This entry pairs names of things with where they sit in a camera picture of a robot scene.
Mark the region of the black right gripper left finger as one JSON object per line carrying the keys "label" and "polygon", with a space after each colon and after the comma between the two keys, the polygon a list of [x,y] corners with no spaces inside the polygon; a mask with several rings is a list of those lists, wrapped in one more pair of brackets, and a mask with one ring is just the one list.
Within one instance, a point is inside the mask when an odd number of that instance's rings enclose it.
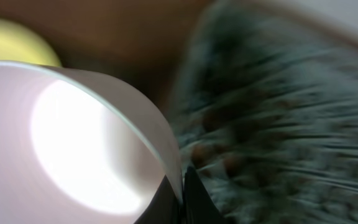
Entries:
{"label": "black right gripper left finger", "polygon": [[135,224],[180,224],[181,206],[165,176],[152,201]]}

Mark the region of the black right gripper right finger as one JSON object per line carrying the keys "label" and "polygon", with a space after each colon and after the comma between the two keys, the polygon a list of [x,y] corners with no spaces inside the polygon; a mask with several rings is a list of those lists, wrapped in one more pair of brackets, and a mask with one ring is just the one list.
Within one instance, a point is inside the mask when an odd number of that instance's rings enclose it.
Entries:
{"label": "black right gripper right finger", "polygon": [[188,167],[183,188],[183,205],[187,224],[226,224],[214,205],[196,170]]}

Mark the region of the yellow plate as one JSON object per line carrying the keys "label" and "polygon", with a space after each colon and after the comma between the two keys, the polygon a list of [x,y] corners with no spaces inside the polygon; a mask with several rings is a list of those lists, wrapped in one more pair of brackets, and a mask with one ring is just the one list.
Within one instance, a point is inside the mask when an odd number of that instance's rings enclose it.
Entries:
{"label": "yellow plate", "polygon": [[41,36],[27,27],[0,19],[0,60],[60,67],[54,49]]}

